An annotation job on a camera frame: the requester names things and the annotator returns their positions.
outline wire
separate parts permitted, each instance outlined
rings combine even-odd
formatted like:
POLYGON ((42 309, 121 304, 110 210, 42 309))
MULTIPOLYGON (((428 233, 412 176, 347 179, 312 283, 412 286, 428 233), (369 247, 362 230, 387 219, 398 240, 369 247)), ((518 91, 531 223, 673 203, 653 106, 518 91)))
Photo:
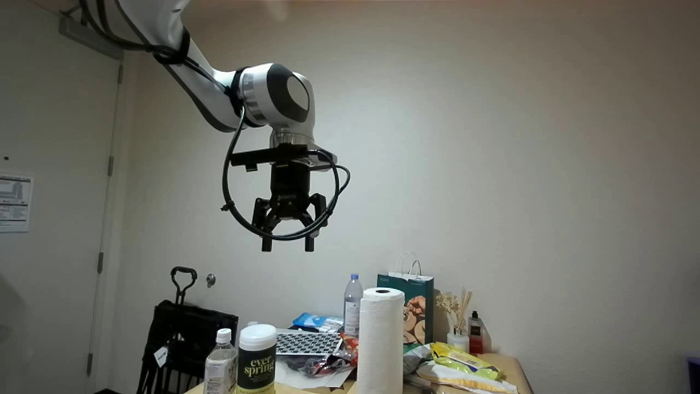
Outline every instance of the wire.
POLYGON ((349 169, 346 169, 346 167, 342 167, 342 165, 336 165, 336 169, 346 173, 346 181, 344 181, 344 186, 342 186, 342 193, 344 193, 344 190, 347 188, 347 184, 349 184, 349 169))
POLYGON ((194 60, 191 58, 182 58, 179 50, 170 49, 170 47, 153 47, 153 43, 137 43, 137 41, 128 41, 128 39, 123 39, 118 37, 111 26, 110 26, 110 18, 106 18, 106 7, 104 7, 104 0, 97 0, 97 14, 98 14, 98 19, 92 16, 89 12, 89 5, 87 0, 79 0, 79 7, 83 12, 83 18, 87 22, 87 26, 92 26, 101 37, 104 37, 106 41, 121 47, 123 50, 141 50, 141 53, 153 53, 153 58, 159 62, 159 64, 172 64, 172 66, 186 66, 191 68, 193 73, 196 73, 198 77, 203 77, 206 81, 210 81, 212 85, 217 85, 218 91, 228 91, 228 85, 223 85, 221 81, 217 81, 210 73, 206 73, 200 68, 200 64, 196 64, 194 60))

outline table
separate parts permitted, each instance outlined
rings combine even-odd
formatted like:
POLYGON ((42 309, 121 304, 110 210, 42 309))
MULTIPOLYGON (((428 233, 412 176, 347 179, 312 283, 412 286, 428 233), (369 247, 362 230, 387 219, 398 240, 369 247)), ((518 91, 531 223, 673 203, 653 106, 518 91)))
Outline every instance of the table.
MULTIPOLYGON (((518 394, 531 394, 531 387, 527 383, 527 376, 524 376, 518 359, 508 358, 508 355, 499 355, 499 352, 486 352, 486 355, 479 355, 479 359, 502 370, 508 382, 518 387, 518 394)), ((342 389, 333 389, 333 394, 349 394, 349 391, 352 391, 352 382, 347 382, 342 389)), ((203 394, 203 389, 200 389, 200 386, 196 386, 186 394, 203 394)), ((329 394, 329 389, 310 389, 308 391, 308 389, 294 389, 294 387, 287 387, 287 386, 277 383, 276 394, 329 394)), ((439 387, 439 394, 463 394, 463 389, 439 387)))

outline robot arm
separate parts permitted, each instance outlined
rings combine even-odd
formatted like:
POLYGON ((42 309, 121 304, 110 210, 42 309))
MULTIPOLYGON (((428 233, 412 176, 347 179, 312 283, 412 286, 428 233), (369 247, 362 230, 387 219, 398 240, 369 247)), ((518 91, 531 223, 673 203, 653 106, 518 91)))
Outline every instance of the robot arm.
POLYGON ((245 126, 272 126, 276 134, 294 134, 312 144, 310 84, 280 64, 243 70, 217 70, 182 24, 187 0, 118 0, 121 12, 148 47, 175 49, 154 60, 182 84, 203 118, 218 132, 232 132, 246 107, 245 126))
POLYGON ((104 0, 98 0, 97 22, 89 14, 87 0, 81 0, 87 22, 106 39, 123 49, 140 49, 154 56, 154 60, 176 78, 191 94, 203 118, 218 132, 235 132, 233 143, 223 165, 223 210, 229 210, 235 221, 262 239, 262 249, 272 249, 272 240, 305 239, 305 253, 312 253, 312 240, 322 226, 325 226, 336 197, 349 181, 349 170, 334 165, 334 155, 312 144, 312 87, 280 64, 262 64, 240 70, 217 70, 208 64, 198 47, 182 24, 182 12, 187 0, 118 0, 118 8, 140 36, 141 43, 132 43, 110 30, 104 18, 104 0), (238 132, 246 127, 269 126, 269 146, 259 152, 233 153, 238 132), (256 199, 252 223, 245 221, 228 190, 229 167, 245 167, 254 170, 258 165, 272 165, 272 199, 256 199), (310 170, 333 169, 334 196, 325 205, 324 196, 310 196, 310 170), (282 219, 303 223, 294 234, 273 234, 282 219))

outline white wall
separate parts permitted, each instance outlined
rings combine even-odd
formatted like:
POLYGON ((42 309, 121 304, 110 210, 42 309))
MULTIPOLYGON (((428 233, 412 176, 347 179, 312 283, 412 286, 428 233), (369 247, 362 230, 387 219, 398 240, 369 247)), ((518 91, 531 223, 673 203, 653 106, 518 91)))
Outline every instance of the white wall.
MULTIPOLYGON (((228 136, 141 60, 115 309, 113 387, 135 383, 168 269, 187 301, 287 324, 339 313, 349 271, 418 257, 474 292, 541 394, 682 391, 700 351, 695 3, 299 5, 193 36, 218 68, 276 60, 317 94, 317 143, 352 184, 314 255, 218 212, 228 136)), ((265 146, 250 132, 243 146, 265 146)), ((235 177, 250 215, 265 176, 235 177)))
POLYGON ((0 391, 97 391, 84 367, 118 62, 25 0, 0 3, 0 50, 0 170, 33 177, 28 233, 0 234, 0 391))

